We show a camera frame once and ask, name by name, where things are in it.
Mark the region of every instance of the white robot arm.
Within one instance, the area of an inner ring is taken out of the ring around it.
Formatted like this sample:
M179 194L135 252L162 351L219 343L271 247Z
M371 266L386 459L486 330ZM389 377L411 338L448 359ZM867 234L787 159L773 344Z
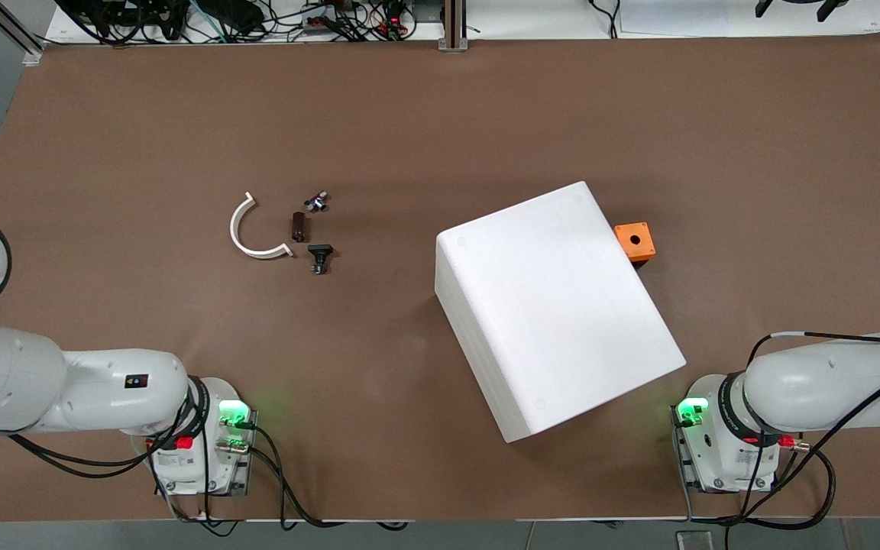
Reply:
M863 338L880 340L880 334ZM792 445L790 434L831 429L878 390L876 341L804 345L759 356L745 371L702 377L675 408L685 466L702 491L746 490L754 472L754 488L769 490L779 447ZM844 425L870 427L880 427L880 397Z
M0 231L0 293L11 254ZM154 472L168 493L227 494L251 432L237 391L186 376L163 351L61 351L49 338L0 327L0 432L120 429L154 438Z

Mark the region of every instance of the brown table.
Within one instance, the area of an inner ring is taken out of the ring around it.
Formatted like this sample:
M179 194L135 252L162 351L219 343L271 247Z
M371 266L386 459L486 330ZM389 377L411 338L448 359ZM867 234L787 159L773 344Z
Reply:
M880 331L880 38L50 48L0 135L0 324L173 351L230 380L324 518L681 516L669 404L776 330ZM507 445L433 296L434 237L584 179L646 220L639 271L688 366ZM331 271L251 260L312 243ZM36 436L130 455L118 432ZM880 516L880 429L831 443L834 514ZM822 472L768 515L806 515ZM80 480L0 436L3 519L167 516L139 468ZM214 510L273 518L276 484ZM737 497L698 497L732 513Z

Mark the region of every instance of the glowing green indicator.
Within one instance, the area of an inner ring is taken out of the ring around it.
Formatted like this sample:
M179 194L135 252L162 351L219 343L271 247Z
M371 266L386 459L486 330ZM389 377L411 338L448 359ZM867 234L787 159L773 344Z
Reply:
M243 422L251 415L251 408L240 400L222 400L219 403L219 420L234 424Z
M681 427L689 428L701 424L701 414L708 410L708 400L704 397L688 397L678 404L678 418Z

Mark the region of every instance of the metal post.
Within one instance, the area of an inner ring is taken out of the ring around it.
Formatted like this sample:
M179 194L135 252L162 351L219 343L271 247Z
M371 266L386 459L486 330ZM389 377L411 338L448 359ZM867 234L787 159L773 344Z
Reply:
M443 38L441 52L468 51L468 12L465 0L444 0Z
M25 52L22 65L39 65L39 56L43 55L43 44L1 3L0 31Z

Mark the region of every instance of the orange block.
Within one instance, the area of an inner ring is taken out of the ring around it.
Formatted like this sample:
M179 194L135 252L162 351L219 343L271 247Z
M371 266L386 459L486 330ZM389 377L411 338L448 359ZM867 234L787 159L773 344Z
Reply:
M617 225L613 232L616 233L617 240L620 241L631 264L643 264L656 254L654 241L650 240L650 229L647 228L646 222Z

